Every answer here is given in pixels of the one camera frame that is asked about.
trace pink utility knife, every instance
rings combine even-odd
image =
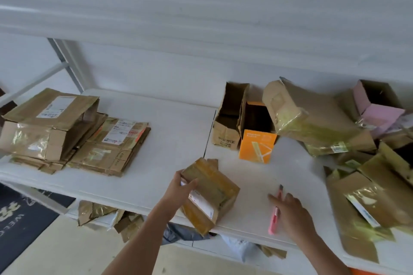
[[[280,185],[280,188],[278,189],[277,192],[277,198],[282,200],[282,190],[284,189],[283,185]],[[274,235],[277,230],[277,222],[278,222],[278,216],[280,215],[280,210],[276,206],[274,208],[273,215],[271,216],[271,222],[270,222],[270,227],[268,227],[268,234]]]

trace white table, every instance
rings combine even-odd
[[[240,188],[234,208],[218,223],[214,232],[286,249],[287,259],[266,258],[254,253],[247,263],[284,275],[311,274],[313,268],[280,226],[275,236],[267,233],[272,206],[267,193],[275,193],[281,183],[286,192],[301,199],[311,213],[318,233],[347,265],[389,275],[410,274],[413,269],[413,238],[396,234],[397,243],[377,244],[381,265],[347,255],[341,247],[327,190],[323,163],[314,159],[296,141],[280,138],[267,165],[238,159],[238,152],[217,147],[208,141],[215,108],[90,89],[87,95],[101,97],[99,111],[109,116],[148,121],[152,131],[137,157],[121,178],[79,169],[65,168],[53,175],[0,160],[0,181],[11,185],[50,190],[78,199],[114,206],[147,215],[167,188],[173,173],[199,157],[216,158],[219,169]],[[173,222],[191,226],[178,212]],[[231,257],[218,237],[184,244],[186,247]]]

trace forearm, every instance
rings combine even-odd
[[[157,204],[136,236],[127,243],[102,275],[151,275],[167,223],[168,215],[162,205]]]
[[[318,275],[350,275],[348,267],[330,250],[320,236],[297,243]]]

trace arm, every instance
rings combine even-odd
[[[181,186],[180,171],[176,172],[165,195],[149,213],[136,236],[119,252],[102,275],[151,275],[166,224],[196,186],[197,180]]]
[[[280,209],[284,229],[306,255],[318,275],[351,275],[348,267],[318,236],[311,215],[297,198],[292,194],[287,194],[284,200],[271,194],[268,198]]]

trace pink box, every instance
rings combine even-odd
[[[353,95],[363,125],[373,138],[382,135],[405,112],[388,83],[361,79]]]

